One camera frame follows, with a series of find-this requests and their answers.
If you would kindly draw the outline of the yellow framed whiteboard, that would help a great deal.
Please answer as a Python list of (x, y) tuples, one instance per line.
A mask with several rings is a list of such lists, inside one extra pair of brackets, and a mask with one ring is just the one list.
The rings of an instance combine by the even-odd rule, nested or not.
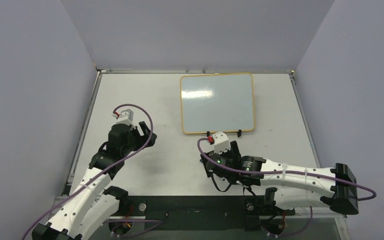
[(252, 132), (254, 78), (249, 72), (185, 75), (179, 80), (184, 134)]

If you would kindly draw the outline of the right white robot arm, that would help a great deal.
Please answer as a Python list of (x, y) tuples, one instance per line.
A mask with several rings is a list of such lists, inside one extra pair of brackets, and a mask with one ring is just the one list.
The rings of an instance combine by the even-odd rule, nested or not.
[(208, 177), (217, 176), (230, 186), (241, 186), (255, 197), (258, 194), (253, 186), (266, 187), (262, 207), (269, 214), (297, 207), (328, 207), (343, 215), (359, 213), (357, 179), (346, 164), (307, 168), (242, 156), (235, 141), (219, 153), (203, 152), (200, 147), (198, 150)]

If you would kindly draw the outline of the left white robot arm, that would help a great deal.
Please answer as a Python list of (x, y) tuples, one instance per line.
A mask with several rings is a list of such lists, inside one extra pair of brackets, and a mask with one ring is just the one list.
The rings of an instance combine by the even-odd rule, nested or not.
[(56, 213), (32, 228), (32, 239), (86, 240), (110, 215), (125, 214), (129, 210), (125, 190), (110, 184), (126, 160), (152, 147), (156, 139), (154, 126), (144, 121), (139, 126), (131, 120), (114, 124), (75, 191), (48, 210)]

